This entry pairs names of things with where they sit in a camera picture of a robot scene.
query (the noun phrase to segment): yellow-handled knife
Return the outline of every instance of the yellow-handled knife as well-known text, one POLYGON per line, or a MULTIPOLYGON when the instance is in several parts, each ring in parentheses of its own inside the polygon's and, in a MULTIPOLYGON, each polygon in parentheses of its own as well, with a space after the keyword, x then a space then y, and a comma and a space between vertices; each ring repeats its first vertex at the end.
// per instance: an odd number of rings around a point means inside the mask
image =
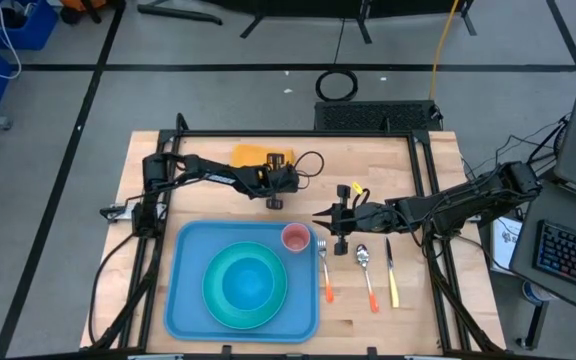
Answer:
POLYGON ((399 292, 397 292, 397 283, 395 282, 395 266, 392 261, 392 251, 390 250, 390 240, 384 236, 386 240, 386 253, 388 254, 388 279, 390 282, 390 301, 393 308, 399 307, 399 292))

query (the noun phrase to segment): yellow cable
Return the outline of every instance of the yellow cable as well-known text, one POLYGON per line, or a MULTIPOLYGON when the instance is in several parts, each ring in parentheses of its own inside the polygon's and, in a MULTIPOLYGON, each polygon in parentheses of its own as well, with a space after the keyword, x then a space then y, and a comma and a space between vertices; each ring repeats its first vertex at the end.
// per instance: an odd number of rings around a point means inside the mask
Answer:
POLYGON ((446 40, 446 35, 448 35, 448 29, 450 29, 450 23, 452 23, 452 17, 453 15, 455 15, 455 10, 457 10, 458 3, 459 0, 455 0, 455 2, 452 4, 452 9, 450 10, 448 21, 446 21, 446 26, 444 26, 444 32, 441 34, 441 39, 439 39, 439 45, 437 45, 437 50, 435 51, 435 62, 432 64, 432 82, 430 83, 430 94, 428 95, 428 98, 430 100, 435 100, 435 87, 437 83, 437 65, 439 64, 441 49, 444 47, 444 40, 446 40))

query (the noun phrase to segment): orange-handled fork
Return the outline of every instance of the orange-handled fork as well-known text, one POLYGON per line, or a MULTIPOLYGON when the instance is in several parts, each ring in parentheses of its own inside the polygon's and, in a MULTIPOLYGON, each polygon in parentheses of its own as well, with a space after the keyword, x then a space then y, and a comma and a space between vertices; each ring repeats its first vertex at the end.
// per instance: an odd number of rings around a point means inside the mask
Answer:
POLYGON ((324 279, 326 281, 326 301, 333 302, 335 295, 332 293, 332 285, 328 278, 328 266, 326 265, 326 240, 317 240, 317 247, 319 248, 319 256, 324 263, 324 279))
POLYGON ((366 245, 359 244, 357 246, 357 262, 364 269, 364 275, 366 275, 366 285, 368 285, 368 295, 370 297, 370 310, 372 312, 379 312, 379 304, 377 304, 377 297, 375 293, 372 292, 372 286, 370 285, 370 277, 368 276, 368 261, 370 260, 370 255, 368 254, 368 248, 366 245))

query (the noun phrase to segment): plate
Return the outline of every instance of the plate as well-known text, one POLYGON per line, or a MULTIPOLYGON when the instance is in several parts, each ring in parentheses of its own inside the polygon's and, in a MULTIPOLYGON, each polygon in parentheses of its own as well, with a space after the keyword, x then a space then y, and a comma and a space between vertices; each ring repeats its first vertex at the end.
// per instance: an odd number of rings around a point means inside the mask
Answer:
POLYGON ((286 269, 279 257, 258 243, 240 242, 219 252, 208 264, 203 298, 221 324, 253 329, 281 309, 288 290, 286 269))

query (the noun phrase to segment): wooden table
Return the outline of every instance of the wooden table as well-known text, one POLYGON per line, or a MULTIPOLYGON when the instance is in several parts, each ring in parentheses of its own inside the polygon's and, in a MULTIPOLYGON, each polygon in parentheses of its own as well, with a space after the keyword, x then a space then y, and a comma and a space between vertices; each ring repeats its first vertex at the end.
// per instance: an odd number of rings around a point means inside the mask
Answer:
MULTIPOLYGON (((117 202, 142 191, 141 160, 155 151, 158 132, 134 132, 117 193, 117 202)), ((441 189, 466 180, 461 165, 455 134, 431 133, 433 156, 441 189)), ((180 150, 203 158, 229 163, 236 144, 259 144, 291 147, 295 154, 315 150, 326 159, 323 173, 313 178, 306 190, 282 194, 284 209, 268 210, 265 200, 248 200, 228 186, 200 182, 177 189, 172 194, 164 251, 151 321, 148 352, 219 353, 222 343, 179 341, 164 328, 164 306, 172 253, 179 229, 185 223, 199 219, 277 220, 310 223, 311 214, 330 207, 338 199, 337 184, 350 185, 357 181, 370 188, 371 201, 415 194, 410 156, 405 139, 398 138, 225 138, 187 137, 180 150)), ((423 151, 418 155, 426 194, 430 193, 423 151)), ((319 166, 316 157, 306 157, 300 169, 309 173, 319 166)), ((435 307, 431 296, 430 278, 425 259, 409 234, 390 234, 395 277, 400 294, 400 308, 389 306, 388 273, 383 235, 353 233, 348 237, 349 248, 365 243, 371 253, 369 271, 380 304, 380 312, 370 311, 363 273, 352 254, 332 255, 335 238, 322 227, 313 228, 320 238, 328 239, 328 267, 334 287, 335 301, 325 301, 320 292, 320 325, 316 335, 302 344, 230 343, 233 353, 307 353, 307 354, 366 354, 366 348, 376 346, 379 354, 440 354, 435 307)), ((129 222, 109 226, 104 256, 130 233, 129 222)), ((479 241, 474 225, 467 225, 464 236, 479 241)), ((119 251, 106 265, 101 275, 95 309, 94 325, 97 336, 112 322, 124 305, 135 259, 137 241, 119 251)), ((463 303, 481 328, 502 348, 504 338, 497 307, 490 285, 484 255, 478 247, 464 241, 452 242, 455 267, 463 303)), ((454 313, 446 302, 452 347, 459 348, 454 313)), ((137 343, 142 310, 133 318, 129 345, 137 343)), ((84 331, 82 346, 88 345, 84 331)))

